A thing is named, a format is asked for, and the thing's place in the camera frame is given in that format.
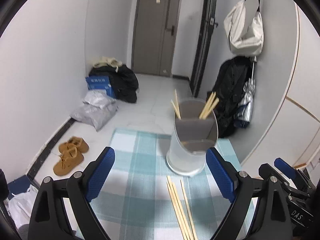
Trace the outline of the white shoulder bag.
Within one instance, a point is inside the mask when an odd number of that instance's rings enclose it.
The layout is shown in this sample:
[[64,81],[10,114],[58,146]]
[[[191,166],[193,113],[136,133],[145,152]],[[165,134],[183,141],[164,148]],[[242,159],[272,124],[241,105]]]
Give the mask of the white shoulder bag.
[[264,45],[263,19],[258,7],[248,27],[246,24],[246,1],[240,0],[226,16],[223,26],[228,47],[234,55],[259,56]]

